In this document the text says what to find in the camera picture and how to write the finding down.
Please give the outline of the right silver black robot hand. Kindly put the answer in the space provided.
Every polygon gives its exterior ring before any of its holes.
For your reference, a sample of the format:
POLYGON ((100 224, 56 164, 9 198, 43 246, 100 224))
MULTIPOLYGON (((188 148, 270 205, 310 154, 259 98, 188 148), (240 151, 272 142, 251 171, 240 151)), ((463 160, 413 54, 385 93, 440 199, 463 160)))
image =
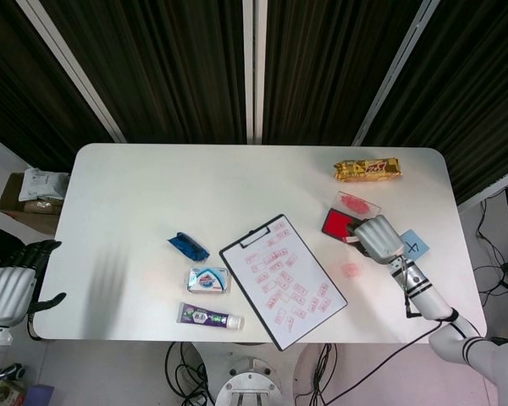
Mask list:
POLYGON ((388 265, 404 255, 404 245, 384 215, 353 222, 347 226, 352 237, 358 239, 365 254, 381 265, 388 265))

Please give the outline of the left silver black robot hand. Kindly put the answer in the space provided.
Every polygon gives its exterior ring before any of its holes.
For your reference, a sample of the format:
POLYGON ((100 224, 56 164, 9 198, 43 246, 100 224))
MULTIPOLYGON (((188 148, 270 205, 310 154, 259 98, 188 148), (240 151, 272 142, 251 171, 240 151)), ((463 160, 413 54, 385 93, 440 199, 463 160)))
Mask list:
POLYGON ((15 326, 26 315, 50 310, 66 298, 61 292, 49 300, 39 300, 51 253, 61 244, 54 239, 28 244, 1 263, 0 327, 15 326))

